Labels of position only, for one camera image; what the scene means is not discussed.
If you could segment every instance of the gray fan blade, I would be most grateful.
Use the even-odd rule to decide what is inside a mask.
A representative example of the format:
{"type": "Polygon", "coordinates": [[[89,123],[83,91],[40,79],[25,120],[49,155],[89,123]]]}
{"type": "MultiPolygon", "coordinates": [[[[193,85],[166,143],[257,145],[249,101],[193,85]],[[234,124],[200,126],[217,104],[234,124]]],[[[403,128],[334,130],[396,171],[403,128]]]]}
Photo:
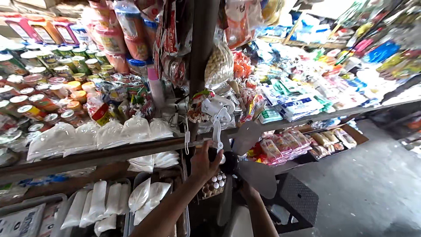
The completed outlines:
{"type": "Polygon", "coordinates": [[[247,121],[241,125],[240,129],[235,135],[234,145],[232,151],[239,156],[244,155],[250,148],[259,141],[261,132],[260,125],[253,122],[247,121]]]}
{"type": "Polygon", "coordinates": [[[266,164],[240,161],[235,173],[247,181],[267,199],[272,199],[276,194],[276,178],[272,167],[266,164]]]}
{"type": "Polygon", "coordinates": [[[224,226],[231,217],[231,201],[232,201],[232,176],[226,175],[224,192],[221,194],[221,202],[219,203],[218,216],[216,223],[218,226],[224,226]]]}

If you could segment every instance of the plastic container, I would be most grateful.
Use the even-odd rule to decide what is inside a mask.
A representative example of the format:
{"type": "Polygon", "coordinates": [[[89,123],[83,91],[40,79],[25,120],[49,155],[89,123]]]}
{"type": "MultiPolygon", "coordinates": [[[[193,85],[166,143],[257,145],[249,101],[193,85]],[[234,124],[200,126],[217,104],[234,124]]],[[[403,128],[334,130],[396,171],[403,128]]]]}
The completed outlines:
{"type": "Polygon", "coordinates": [[[79,41],[76,36],[73,34],[70,26],[74,25],[73,22],[69,21],[65,17],[56,17],[53,21],[53,25],[56,27],[57,31],[60,33],[61,38],[65,44],[68,45],[79,45],[79,41]]]}
{"type": "Polygon", "coordinates": [[[126,45],[123,40],[123,34],[118,28],[104,28],[101,25],[95,26],[104,49],[112,54],[124,54],[126,45]]]}
{"type": "Polygon", "coordinates": [[[40,16],[29,18],[28,24],[34,28],[39,37],[46,44],[61,44],[63,39],[53,24],[40,16]]]}
{"type": "Polygon", "coordinates": [[[41,43],[41,37],[36,33],[36,31],[29,26],[28,19],[22,17],[19,13],[3,13],[5,17],[5,22],[8,24],[24,41],[29,39],[34,39],[36,43],[41,43]]]}

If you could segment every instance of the plastic wrap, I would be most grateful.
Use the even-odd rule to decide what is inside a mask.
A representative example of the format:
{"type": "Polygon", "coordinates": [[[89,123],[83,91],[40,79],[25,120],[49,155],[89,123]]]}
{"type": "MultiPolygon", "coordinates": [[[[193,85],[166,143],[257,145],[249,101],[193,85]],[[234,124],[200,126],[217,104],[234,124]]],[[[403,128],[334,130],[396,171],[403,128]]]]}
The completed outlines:
{"type": "Polygon", "coordinates": [[[128,205],[131,212],[139,210],[149,197],[149,188],[151,186],[151,178],[142,182],[130,194],[128,205]]]}
{"type": "Polygon", "coordinates": [[[80,190],[76,193],[75,199],[73,200],[73,203],[70,206],[67,216],[64,219],[64,222],[61,225],[60,229],[65,229],[67,227],[72,226],[79,226],[87,194],[88,190],[80,190]]]}
{"type": "Polygon", "coordinates": [[[234,59],[226,43],[214,40],[205,69],[205,87],[211,88],[233,78],[234,59]]]}
{"type": "Polygon", "coordinates": [[[27,160],[61,155],[66,149],[73,148],[75,137],[76,132],[72,125],[59,122],[31,142],[27,160]]]}

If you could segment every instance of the can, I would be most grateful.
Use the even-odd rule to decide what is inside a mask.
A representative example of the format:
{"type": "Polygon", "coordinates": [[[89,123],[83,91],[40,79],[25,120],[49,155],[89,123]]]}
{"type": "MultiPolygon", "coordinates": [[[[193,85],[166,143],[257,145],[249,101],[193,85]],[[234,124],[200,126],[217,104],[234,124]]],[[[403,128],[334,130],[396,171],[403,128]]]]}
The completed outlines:
{"type": "Polygon", "coordinates": [[[88,58],[94,59],[95,58],[95,54],[98,53],[98,51],[87,49],[85,51],[85,53],[88,55],[88,58]]]}
{"type": "Polygon", "coordinates": [[[77,68],[77,71],[80,73],[84,73],[86,75],[91,74],[91,70],[89,70],[88,66],[85,63],[85,58],[82,56],[74,56],[72,58],[74,65],[77,68]]]}
{"type": "Polygon", "coordinates": [[[84,73],[75,73],[75,74],[73,74],[73,78],[74,78],[74,80],[75,81],[78,81],[78,82],[85,82],[86,81],[86,74],[84,74],[84,73]]]}
{"type": "Polygon", "coordinates": [[[85,61],[88,68],[92,71],[92,73],[99,73],[101,71],[101,64],[99,63],[98,59],[88,59],[85,61]]]}
{"type": "Polygon", "coordinates": [[[61,46],[59,47],[59,52],[63,57],[73,57],[74,54],[72,52],[73,47],[71,46],[61,46]]]}
{"type": "Polygon", "coordinates": [[[67,90],[63,87],[62,84],[51,85],[50,90],[60,99],[67,98],[67,90]]]}
{"type": "Polygon", "coordinates": [[[86,49],[85,48],[74,48],[73,50],[73,54],[75,56],[82,56],[84,58],[89,58],[88,54],[86,53],[86,49]]]}
{"type": "Polygon", "coordinates": [[[60,122],[60,116],[56,113],[50,113],[44,118],[44,122],[48,123],[51,126],[58,124],[60,122]]]}
{"type": "Polygon", "coordinates": [[[17,109],[18,113],[23,114],[25,117],[42,121],[47,116],[45,112],[42,112],[39,108],[33,105],[24,105],[17,109]]]}
{"type": "Polygon", "coordinates": [[[0,99],[10,100],[14,96],[18,96],[19,92],[11,86],[0,87],[0,99]]]}
{"type": "Polygon", "coordinates": [[[25,66],[11,54],[0,54],[0,67],[6,74],[27,75],[25,66]]]}
{"type": "Polygon", "coordinates": [[[16,108],[24,105],[30,105],[31,103],[28,100],[27,95],[18,95],[10,98],[10,103],[12,103],[16,108]]]}
{"type": "Polygon", "coordinates": [[[69,66],[60,66],[54,68],[54,75],[59,77],[64,77],[67,80],[72,79],[73,71],[69,68],[69,66]]]}
{"type": "Polygon", "coordinates": [[[107,57],[105,56],[104,52],[98,52],[95,54],[96,59],[98,59],[101,65],[109,64],[107,57]]]}
{"type": "Polygon", "coordinates": [[[31,74],[39,73],[45,76],[45,78],[50,78],[52,76],[50,70],[46,67],[34,67],[29,70],[29,73],[31,74]]]}
{"type": "Polygon", "coordinates": [[[37,107],[48,112],[56,111],[59,108],[44,94],[33,95],[29,97],[29,101],[34,103],[37,107]]]}
{"type": "Polygon", "coordinates": [[[21,61],[29,67],[42,67],[44,64],[37,58],[34,51],[28,51],[21,54],[21,61]]]}
{"type": "Polygon", "coordinates": [[[59,63],[61,63],[62,65],[68,66],[72,70],[73,73],[77,73],[77,68],[73,64],[73,60],[71,58],[60,59],[59,63]]]}
{"type": "Polygon", "coordinates": [[[45,76],[40,73],[31,74],[23,77],[23,80],[26,84],[31,87],[36,87],[39,83],[47,83],[45,76]]]}

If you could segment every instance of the concrete floor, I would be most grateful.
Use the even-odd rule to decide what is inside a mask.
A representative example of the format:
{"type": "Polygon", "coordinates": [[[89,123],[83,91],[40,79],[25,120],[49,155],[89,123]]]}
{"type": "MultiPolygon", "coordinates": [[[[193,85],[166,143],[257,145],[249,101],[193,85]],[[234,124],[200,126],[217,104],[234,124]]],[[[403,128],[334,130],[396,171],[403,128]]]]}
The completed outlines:
{"type": "Polygon", "coordinates": [[[421,237],[421,159],[371,121],[370,140],[291,173],[319,195],[316,226],[281,237],[421,237]]]}

